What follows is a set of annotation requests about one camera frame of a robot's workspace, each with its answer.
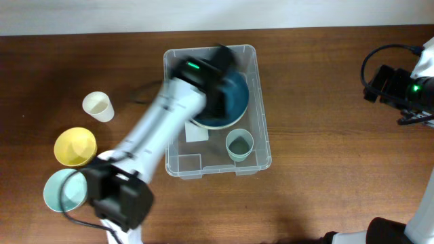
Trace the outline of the green plastic cup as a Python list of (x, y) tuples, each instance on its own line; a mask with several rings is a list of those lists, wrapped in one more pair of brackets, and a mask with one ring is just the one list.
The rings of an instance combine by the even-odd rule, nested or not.
[(253, 152), (253, 150), (250, 150), (245, 154), (238, 155), (238, 154), (235, 154), (234, 152), (229, 150), (228, 155), (229, 155), (230, 159), (233, 160), (234, 162), (242, 162), (242, 161), (245, 161), (250, 156), (250, 154), (252, 152)]

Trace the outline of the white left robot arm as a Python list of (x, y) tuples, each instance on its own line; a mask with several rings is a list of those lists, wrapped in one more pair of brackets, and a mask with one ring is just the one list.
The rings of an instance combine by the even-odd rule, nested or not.
[(98, 228), (120, 243), (119, 232), (134, 230), (150, 212), (149, 188), (168, 142), (196, 116), (224, 117), (223, 81), (236, 63), (222, 58), (179, 61), (135, 128), (108, 159), (95, 158), (83, 169)]

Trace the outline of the dark blue bowl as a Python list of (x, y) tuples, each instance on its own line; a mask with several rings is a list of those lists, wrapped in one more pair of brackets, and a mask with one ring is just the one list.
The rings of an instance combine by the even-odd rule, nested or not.
[(229, 103), (248, 103), (250, 94), (244, 76), (236, 70), (230, 70), (227, 81), (227, 101)]

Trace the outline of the grey plastic cup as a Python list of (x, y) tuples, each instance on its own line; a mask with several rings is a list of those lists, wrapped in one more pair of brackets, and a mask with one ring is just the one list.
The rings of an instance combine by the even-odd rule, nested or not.
[(253, 150), (254, 138), (246, 129), (234, 129), (228, 133), (225, 146), (227, 151), (230, 150), (235, 154), (242, 155)]

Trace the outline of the beige plastic bowl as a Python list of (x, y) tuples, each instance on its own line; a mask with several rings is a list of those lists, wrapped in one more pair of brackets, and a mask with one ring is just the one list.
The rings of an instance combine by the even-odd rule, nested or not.
[(247, 110), (248, 103), (219, 102), (212, 110), (200, 112), (189, 121), (202, 128), (219, 130), (236, 124)]

